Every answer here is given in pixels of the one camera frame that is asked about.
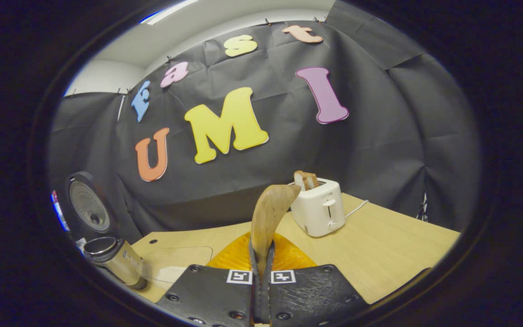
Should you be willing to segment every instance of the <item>black backdrop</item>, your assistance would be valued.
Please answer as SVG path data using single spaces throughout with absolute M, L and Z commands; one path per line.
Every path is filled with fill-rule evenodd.
M 287 25 L 311 27 L 324 41 L 297 41 L 281 32 Z M 224 41 L 244 34 L 253 36 L 257 49 L 226 56 Z M 189 62 L 188 75 L 162 89 L 164 73 L 183 61 Z M 309 66 L 330 71 L 328 79 L 350 111 L 346 120 L 316 121 L 314 97 L 295 76 Z M 146 80 L 151 81 L 150 105 L 139 123 L 131 101 Z M 253 89 L 253 110 L 270 140 L 227 155 L 212 145 L 216 159 L 198 165 L 185 112 L 205 104 L 219 116 L 227 93 L 240 87 Z M 345 193 L 411 217 L 427 193 L 429 222 L 458 231 L 474 209 L 479 140 L 456 81 L 411 39 L 343 2 L 335 3 L 327 23 L 248 27 L 179 54 L 139 81 L 116 121 L 121 99 L 98 93 L 64 99 L 50 141 L 50 178 L 59 190 L 69 173 L 93 174 L 109 190 L 120 233 L 129 242 L 151 231 L 249 221 L 263 189 L 290 182 L 298 169 L 336 180 Z M 89 128 L 78 128 L 84 125 Z M 159 180 L 145 182 L 134 147 L 165 127 L 170 129 L 168 168 Z M 151 141 L 149 163 L 156 159 Z

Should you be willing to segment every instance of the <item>wooden spatula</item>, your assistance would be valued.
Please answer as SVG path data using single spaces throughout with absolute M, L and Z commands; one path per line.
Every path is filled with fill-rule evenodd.
M 266 270 L 267 251 L 274 232 L 300 190 L 298 185 L 270 185 L 257 199 L 253 211 L 251 242 L 260 277 Z

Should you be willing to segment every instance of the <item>toaster knob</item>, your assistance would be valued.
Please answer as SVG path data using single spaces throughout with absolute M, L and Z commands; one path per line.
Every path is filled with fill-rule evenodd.
M 331 221 L 328 223 L 328 228 L 334 230 L 336 228 L 338 228 L 338 222 L 337 221 Z

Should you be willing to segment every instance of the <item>cable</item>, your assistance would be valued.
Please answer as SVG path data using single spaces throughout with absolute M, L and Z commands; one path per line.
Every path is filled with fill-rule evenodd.
M 363 205 L 365 205 L 367 202 L 369 202 L 369 201 L 366 199 L 365 202 L 363 202 L 361 205 L 359 205 L 353 211 L 350 211 L 350 213 L 348 213 L 346 216 L 344 216 L 344 218 L 348 218 L 351 214 L 355 213 L 355 211 L 357 211 L 358 209 L 361 209 L 361 207 L 363 207 Z

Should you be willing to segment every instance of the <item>yellow letter m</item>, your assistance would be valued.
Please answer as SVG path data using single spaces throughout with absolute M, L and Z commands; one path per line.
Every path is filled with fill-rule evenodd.
M 253 113 L 250 101 L 252 93 L 249 87 L 229 92 L 223 102 L 221 117 L 217 117 L 206 105 L 198 105 L 185 114 L 185 120 L 191 122 L 193 128 L 197 147 L 195 161 L 198 164 L 211 161 L 217 156 L 216 151 L 209 146 L 208 137 L 219 151 L 224 154 L 229 152 L 232 128 L 235 133 L 233 146 L 238 150 L 255 147 L 270 139 L 260 128 Z

